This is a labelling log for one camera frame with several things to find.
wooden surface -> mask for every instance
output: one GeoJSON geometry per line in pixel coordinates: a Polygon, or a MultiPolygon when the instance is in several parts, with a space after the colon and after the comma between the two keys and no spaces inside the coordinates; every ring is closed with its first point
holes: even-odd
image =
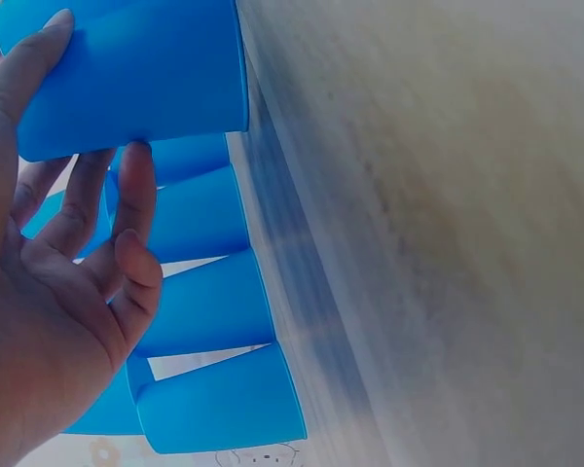
{"type": "Polygon", "coordinates": [[[584,0],[239,5],[307,464],[584,466],[584,0]]]}

blue plastic cup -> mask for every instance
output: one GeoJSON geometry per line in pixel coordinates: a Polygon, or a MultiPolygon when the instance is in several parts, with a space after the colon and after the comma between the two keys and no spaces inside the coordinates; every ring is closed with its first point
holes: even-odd
{"type": "MultiPolygon", "coordinates": [[[[116,198],[116,185],[112,181],[106,185],[107,198],[116,198]]],[[[226,256],[248,246],[242,201],[230,165],[158,190],[148,248],[161,263],[226,256]]]]}
{"type": "MultiPolygon", "coordinates": [[[[152,143],[158,186],[188,180],[230,163],[223,133],[186,136],[152,143]]],[[[118,176],[123,151],[117,152],[110,169],[118,176]]]]}
{"type": "Polygon", "coordinates": [[[128,359],[128,380],[152,448],[161,454],[241,449],[305,439],[307,431],[278,343],[153,381],[128,359]]]}
{"type": "MultiPolygon", "coordinates": [[[[3,3],[0,36],[10,36],[5,31],[17,28],[40,2],[8,8],[11,3],[3,3]],[[13,21],[12,9],[19,10],[13,21]]],[[[26,160],[133,140],[246,129],[246,76],[235,2],[120,3],[127,4],[79,23],[62,60],[32,99],[18,126],[19,153],[26,160]]]]}
{"type": "Polygon", "coordinates": [[[0,4],[0,50],[5,53],[17,42],[43,27],[56,12],[68,8],[76,27],[103,17],[139,0],[9,0],[0,4]]]}
{"type": "MultiPolygon", "coordinates": [[[[34,238],[37,234],[43,230],[43,228],[50,222],[53,217],[58,214],[60,207],[62,206],[62,201],[65,198],[65,192],[56,193],[50,197],[47,197],[37,213],[30,219],[28,224],[22,229],[21,233],[27,238],[34,238]]],[[[102,196],[99,202],[99,211],[97,215],[97,223],[95,224],[95,230],[89,240],[89,243],[82,249],[78,254],[78,258],[85,258],[89,254],[101,245],[104,241],[110,238],[111,224],[108,218],[108,200],[105,195],[105,191],[102,192],[102,196]]]]}
{"type": "Polygon", "coordinates": [[[76,423],[67,428],[65,433],[97,436],[143,434],[136,406],[129,392],[125,365],[92,407],[76,423]]]}
{"type": "Polygon", "coordinates": [[[166,278],[156,318],[134,351],[149,358],[273,341],[271,310],[249,249],[166,278]]]}

hand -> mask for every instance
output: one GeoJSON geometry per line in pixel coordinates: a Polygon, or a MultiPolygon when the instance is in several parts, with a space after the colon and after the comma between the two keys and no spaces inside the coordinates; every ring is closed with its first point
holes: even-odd
{"type": "Polygon", "coordinates": [[[79,156],[60,213],[37,237],[20,233],[68,159],[32,164],[17,180],[16,125],[72,30],[73,17],[59,14],[0,62],[1,467],[86,411],[149,326],[161,291],[161,267],[143,246],[156,203],[145,144],[123,157],[112,238],[80,265],[72,260],[93,231],[113,151],[79,156]]]}

printed cartoon character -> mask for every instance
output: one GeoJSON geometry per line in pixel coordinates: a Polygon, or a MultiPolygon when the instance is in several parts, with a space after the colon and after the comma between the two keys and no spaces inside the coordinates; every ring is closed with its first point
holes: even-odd
{"type": "Polygon", "coordinates": [[[108,438],[97,438],[89,445],[93,467],[119,467],[121,453],[108,438]]]}
{"type": "Polygon", "coordinates": [[[220,467],[302,467],[300,453],[289,445],[235,449],[216,453],[220,467]]]}

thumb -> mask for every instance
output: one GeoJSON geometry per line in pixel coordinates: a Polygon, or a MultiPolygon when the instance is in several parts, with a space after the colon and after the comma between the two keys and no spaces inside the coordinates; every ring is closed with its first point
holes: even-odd
{"type": "Polygon", "coordinates": [[[73,28],[73,15],[69,10],[61,10],[41,31],[13,47],[0,63],[0,112],[14,126],[64,54],[73,28]]]}
{"type": "Polygon", "coordinates": [[[0,250],[18,175],[16,126],[28,102],[62,57],[74,27],[67,10],[17,44],[0,62],[0,250]]]}

